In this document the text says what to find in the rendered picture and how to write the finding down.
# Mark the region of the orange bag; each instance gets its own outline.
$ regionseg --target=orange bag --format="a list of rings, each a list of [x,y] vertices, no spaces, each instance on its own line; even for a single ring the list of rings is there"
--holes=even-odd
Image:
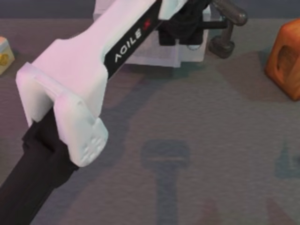
[[[300,19],[280,28],[265,73],[291,99],[300,99]]]

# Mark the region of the table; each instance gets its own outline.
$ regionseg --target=table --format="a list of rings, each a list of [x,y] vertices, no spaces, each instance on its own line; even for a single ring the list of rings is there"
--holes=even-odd
[[[263,74],[285,22],[249,20],[234,31],[226,60],[207,52],[203,63],[178,69],[125,65],[107,87],[105,150],[50,196],[32,224],[300,224],[300,104]],[[0,78],[0,182],[21,157],[27,129],[16,71],[91,23],[0,20],[17,52]],[[169,151],[176,171],[159,160]]]

